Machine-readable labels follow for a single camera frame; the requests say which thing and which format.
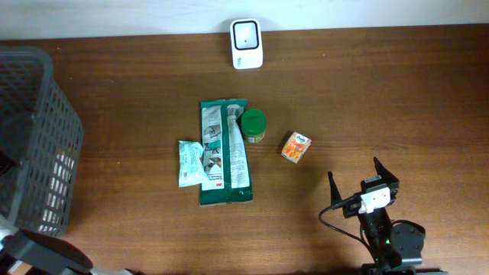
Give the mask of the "green lid seasoning jar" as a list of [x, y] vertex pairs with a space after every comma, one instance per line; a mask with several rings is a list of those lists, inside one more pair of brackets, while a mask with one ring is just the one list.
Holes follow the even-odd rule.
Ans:
[[241, 117], [241, 131], [244, 139], [250, 143], [263, 140], [267, 128], [265, 114], [257, 109], [247, 110]]

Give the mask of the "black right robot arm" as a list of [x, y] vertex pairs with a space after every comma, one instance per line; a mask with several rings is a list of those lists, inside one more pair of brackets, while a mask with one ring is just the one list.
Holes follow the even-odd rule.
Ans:
[[392, 220], [387, 207], [397, 199], [400, 181], [374, 158], [377, 175], [361, 181], [361, 191], [343, 199], [328, 172], [331, 204], [319, 213], [319, 219], [329, 210], [341, 209], [345, 218], [358, 218], [359, 236], [323, 224], [359, 241], [374, 262], [361, 266], [362, 274], [415, 274], [422, 263], [422, 249], [426, 237], [423, 226], [407, 220]]

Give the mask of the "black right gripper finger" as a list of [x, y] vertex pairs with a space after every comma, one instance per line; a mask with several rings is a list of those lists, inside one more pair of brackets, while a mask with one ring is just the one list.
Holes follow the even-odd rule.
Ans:
[[329, 186], [330, 186], [331, 204], [337, 205], [338, 203], [340, 203], [342, 201], [342, 198], [341, 198], [340, 192], [338, 191], [338, 187], [335, 184], [332, 171], [328, 172], [328, 180], [329, 180]]
[[384, 183], [389, 187], [398, 187], [400, 181], [378, 160], [374, 157], [374, 168], [377, 171], [377, 175], [380, 176]]

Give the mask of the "orange Kleenex tissue pack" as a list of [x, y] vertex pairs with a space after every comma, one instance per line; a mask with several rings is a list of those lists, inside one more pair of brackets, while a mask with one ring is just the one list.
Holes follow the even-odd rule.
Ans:
[[303, 134], [293, 132], [281, 151], [281, 155], [293, 163], [298, 163], [303, 157], [312, 140]]

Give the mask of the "light green small pouch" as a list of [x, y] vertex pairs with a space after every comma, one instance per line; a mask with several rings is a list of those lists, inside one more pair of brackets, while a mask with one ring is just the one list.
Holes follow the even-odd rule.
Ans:
[[179, 141], [179, 187], [210, 183], [202, 165], [204, 149], [199, 142]]

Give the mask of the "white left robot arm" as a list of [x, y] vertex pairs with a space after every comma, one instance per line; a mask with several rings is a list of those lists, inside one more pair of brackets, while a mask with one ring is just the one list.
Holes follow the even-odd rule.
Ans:
[[12, 274], [17, 263], [30, 266], [28, 274], [91, 275], [127, 274], [133, 270], [104, 270], [71, 243], [20, 229], [1, 238], [1, 274]]

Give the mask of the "green white package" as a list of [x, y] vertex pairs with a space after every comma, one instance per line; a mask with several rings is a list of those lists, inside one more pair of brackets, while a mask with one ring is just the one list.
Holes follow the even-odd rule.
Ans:
[[246, 99], [207, 101], [200, 105], [203, 168], [209, 178], [201, 186], [201, 206], [253, 200], [248, 156], [238, 124], [247, 105]]

